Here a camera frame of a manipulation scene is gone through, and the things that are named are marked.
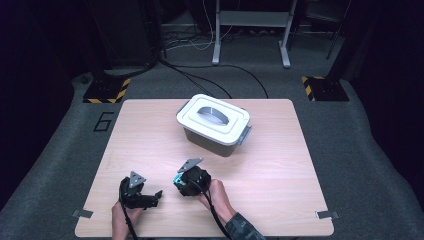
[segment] white plastic container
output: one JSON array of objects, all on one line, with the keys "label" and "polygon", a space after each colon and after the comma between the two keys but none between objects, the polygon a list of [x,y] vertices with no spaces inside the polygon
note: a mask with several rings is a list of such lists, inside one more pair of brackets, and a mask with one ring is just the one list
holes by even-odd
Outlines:
[{"label": "white plastic container", "polygon": [[249,113],[222,100],[197,94],[177,113],[189,141],[223,157],[247,138]]}]

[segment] gray carpet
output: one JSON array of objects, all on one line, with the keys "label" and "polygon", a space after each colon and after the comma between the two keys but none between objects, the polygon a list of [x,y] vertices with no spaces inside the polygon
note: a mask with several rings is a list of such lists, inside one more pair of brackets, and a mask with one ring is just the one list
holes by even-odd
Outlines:
[{"label": "gray carpet", "polygon": [[[373,140],[366,113],[349,82],[342,80],[349,102],[310,102],[306,96],[301,76],[326,75],[342,40],[332,58],[325,60],[327,39],[297,37],[289,52],[292,67],[283,69],[280,38],[235,39],[223,44],[220,66],[180,69],[214,81],[232,98],[265,98],[251,75],[223,66],[236,65],[252,72],[269,98],[293,101],[329,210],[341,215],[333,221],[334,234],[321,239],[424,239],[424,213],[408,183]],[[212,52],[212,47],[175,48],[167,52],[166,61],[210,66]],[[229,98],[215,85],[196,81],[215,97]],[[68,113],[1,212],[0,239],[77,239],[78,219],[71,213],[84,205],[122,102],[82,103],[88,84],[78,77],[73,85],[75,96]],[[158,64],[132,78],[123,100],[191,98],[197,93],[203,91]],[[113,112],[105,115],[111,127],[93,132],[103,112]]]}]

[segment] black curtain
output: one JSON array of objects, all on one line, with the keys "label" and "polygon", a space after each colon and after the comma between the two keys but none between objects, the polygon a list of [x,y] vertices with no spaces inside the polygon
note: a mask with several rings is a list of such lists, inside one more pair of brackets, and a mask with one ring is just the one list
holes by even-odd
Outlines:
[{"label": "black curtain", "polygon": [[87,0],[26,0],[42,34],[70,76],[111,69]]},{"label": "black curtain", "polygon": [[0,31],[3,208],[66,114],[73,88],[69,69],[27,2],[0,2]]},{"label": "black curtain", "polygon": [[424,210],[424,17],[417,6],[419,0],[382,1],[361,71],[351,83],[376,142]]}]

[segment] table top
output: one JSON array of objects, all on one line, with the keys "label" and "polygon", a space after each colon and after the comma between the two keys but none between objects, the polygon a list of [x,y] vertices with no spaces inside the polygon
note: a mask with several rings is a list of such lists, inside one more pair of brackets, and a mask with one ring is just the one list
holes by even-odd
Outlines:
[{"label": "table top", "polygon": [[328,236],[326,211],[315,169],[293,103],[287,99],[225,99],[249,112],[252,131],[230,157],[220,157],[186,139],[176,120],[188,99],[126,100],[105,149],[80,218],[78,237],[110,237],[111,207],[119,184],[135,171],[147,179],[142,194],[163,190],[135,227],[139,237],[222,237],[212,214],[173,185],[187,159],[224,182],[236,211],[264,236]]}]

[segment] wrist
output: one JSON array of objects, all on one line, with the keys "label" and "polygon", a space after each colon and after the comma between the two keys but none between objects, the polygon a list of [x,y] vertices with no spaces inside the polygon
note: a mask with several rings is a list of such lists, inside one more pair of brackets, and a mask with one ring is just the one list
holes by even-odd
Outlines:
[{"label": "wrist", "polygon": [[217,210],[218,217],[224,222],[224,224],[227,224],[227,222],[229,222],[236,213],[236,210],[234,210],[231,206]]},{"label": "wrist", "polygon": [[112,240],[125,240],[129,234],[128,228],[114,229],[112,233]]}]

